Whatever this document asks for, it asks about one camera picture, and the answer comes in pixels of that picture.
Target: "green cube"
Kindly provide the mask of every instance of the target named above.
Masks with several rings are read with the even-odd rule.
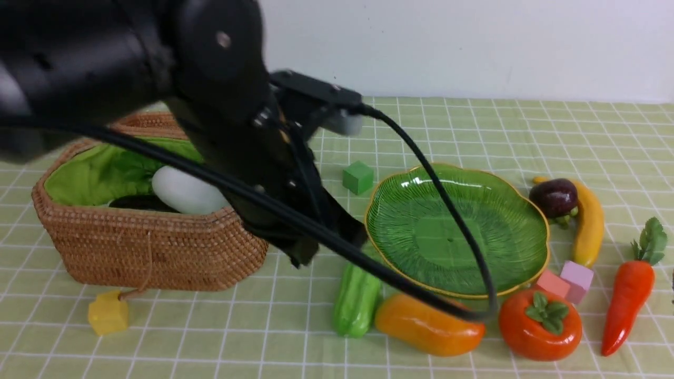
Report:
[[[342,173],[342,185],[356,195],[366,192],[375,180],[375,171],[361,161],[353,163]]]

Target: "yellow cube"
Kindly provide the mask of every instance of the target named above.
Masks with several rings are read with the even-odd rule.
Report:
[[[121,291],[101,293],[89,304],[89,324],[99,336],[129,328],[129,304],[120,301]]]

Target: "wicker basket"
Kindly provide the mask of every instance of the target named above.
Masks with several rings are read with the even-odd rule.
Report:
[[[170,113],[139,113],[112,128],[135,136],[187,139]],[[90,285],[220,291],[264,263],[268,243],[246,232],[231,207],[205,216],[54,203],[45,180],[100,142],[70,146],[32,191],[40,222],[68,273]]]

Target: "green cloth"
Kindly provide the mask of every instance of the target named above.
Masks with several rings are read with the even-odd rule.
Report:
[[[141,138],[202,162],[189,141]],[[120,147],[101,144],[61,165],[44,182],[52,201],[65,206],[100,206],[132,195],[152,194],[152,176],[164,165]]]

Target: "orange carrot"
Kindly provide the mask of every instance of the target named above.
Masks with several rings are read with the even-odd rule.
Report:
[[[646,221],[640,241],[632,242],[634,260],[618,268],[613,283],[613,297],[607,313],[601,355],[616,352],[630,336],[639,311],[644,307],[655,285],[657,264],[665,254],[667,234],[657,218]]]

